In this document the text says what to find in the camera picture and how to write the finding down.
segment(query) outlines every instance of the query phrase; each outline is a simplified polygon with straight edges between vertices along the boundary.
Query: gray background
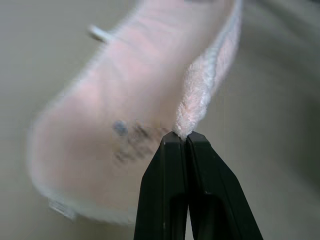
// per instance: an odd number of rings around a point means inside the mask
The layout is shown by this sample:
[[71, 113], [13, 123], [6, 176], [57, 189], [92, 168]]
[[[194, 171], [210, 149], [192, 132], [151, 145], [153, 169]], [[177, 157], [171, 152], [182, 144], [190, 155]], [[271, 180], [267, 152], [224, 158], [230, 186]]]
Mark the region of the gray background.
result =
[[[320, 10], [312, 4], [246, 1], [237, 59], [197, 129], [238, 177], [266, 240], [320, 239]], [[99, 45], [87, 26], [108, 30], [132, 5], [0, 1], [1, 240], [133, 239], [132, 227], [50, 210], [25, 171], [28, 126]]]

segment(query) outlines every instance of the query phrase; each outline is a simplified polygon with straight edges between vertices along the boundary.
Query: pink fabric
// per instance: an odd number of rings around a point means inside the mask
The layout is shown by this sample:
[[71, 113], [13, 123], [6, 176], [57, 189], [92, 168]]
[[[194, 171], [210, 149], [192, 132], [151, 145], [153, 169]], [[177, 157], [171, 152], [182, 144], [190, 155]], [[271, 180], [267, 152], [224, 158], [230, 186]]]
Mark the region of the pink fabric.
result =
[[[37, 189], [84, 216], [134, 222], [141, 178], [160, 140], [172, 129], [181, 137], [194, 129], [232, 62], [240, 3], [138, 4], [31, 126], [28, 167]], [[127, 136], [113, 128], [118, 120]]]

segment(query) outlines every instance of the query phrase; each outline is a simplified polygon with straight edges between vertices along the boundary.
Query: mop pad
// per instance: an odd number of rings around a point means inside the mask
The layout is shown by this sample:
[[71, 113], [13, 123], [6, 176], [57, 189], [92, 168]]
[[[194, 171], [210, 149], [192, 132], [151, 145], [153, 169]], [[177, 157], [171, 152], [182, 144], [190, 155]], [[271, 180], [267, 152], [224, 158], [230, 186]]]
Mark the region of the mop pad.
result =
[[162, 137], [185, 140], [225, 78], [241, 11], [241, 0], [146, 0], [114, 30], [90, 28], [101, 47], [28, 133], [28, 170], [50, 207], [135, 222]]

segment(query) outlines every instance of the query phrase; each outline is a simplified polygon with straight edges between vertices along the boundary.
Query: white tab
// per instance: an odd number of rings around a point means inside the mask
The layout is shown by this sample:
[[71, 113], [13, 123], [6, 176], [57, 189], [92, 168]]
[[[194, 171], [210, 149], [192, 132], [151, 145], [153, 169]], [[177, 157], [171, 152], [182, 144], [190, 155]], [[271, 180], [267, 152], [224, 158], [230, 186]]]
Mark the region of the white tab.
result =
[[60, 202], [50, 200], [49, 207], [51, 209], [55, 210], [56, 212], [62, 214], [63, 216], [65, 216], [68, 219], [75, 220], [77, 217], [77, 214], [75, 211], [73, 211], [70, 207], [68, 207]]

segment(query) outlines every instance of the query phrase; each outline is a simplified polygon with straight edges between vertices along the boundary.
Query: blurry background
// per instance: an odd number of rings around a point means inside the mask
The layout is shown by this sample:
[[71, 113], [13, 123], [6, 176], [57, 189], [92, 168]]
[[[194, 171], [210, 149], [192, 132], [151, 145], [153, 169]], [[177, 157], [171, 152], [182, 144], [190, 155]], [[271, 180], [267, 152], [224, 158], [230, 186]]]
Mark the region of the blurry background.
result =
[[[132, 6], [0, 1], [1, 240], [133, 239], [133, 227], [52, 211], [25, 171], [30, 123], [99, 45], [87, 26], [111, 29]], [[320, 239], [319, 23], [312, 1], [245, 1], [237, 59], [197, 129], [238, 177], [265, 240]]]

